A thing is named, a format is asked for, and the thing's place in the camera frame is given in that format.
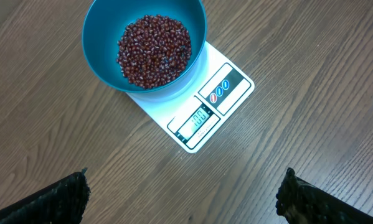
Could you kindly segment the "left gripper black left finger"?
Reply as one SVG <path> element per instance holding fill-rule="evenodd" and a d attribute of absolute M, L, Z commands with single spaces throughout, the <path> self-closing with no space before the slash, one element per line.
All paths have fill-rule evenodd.
<path fill-rule="evenodd" d="M 79 224 L 90 197 L 86 168 L 0 210 L 0 224 Z"/>

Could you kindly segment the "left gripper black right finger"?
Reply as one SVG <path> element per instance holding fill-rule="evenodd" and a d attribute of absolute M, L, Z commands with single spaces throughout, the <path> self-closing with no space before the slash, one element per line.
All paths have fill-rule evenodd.
<path fill-rule="evenodd" d="M 276 193 L 276 214 L 290 224 L 373 224 L 373 217 L 296 176 L 292 168 Z"/>

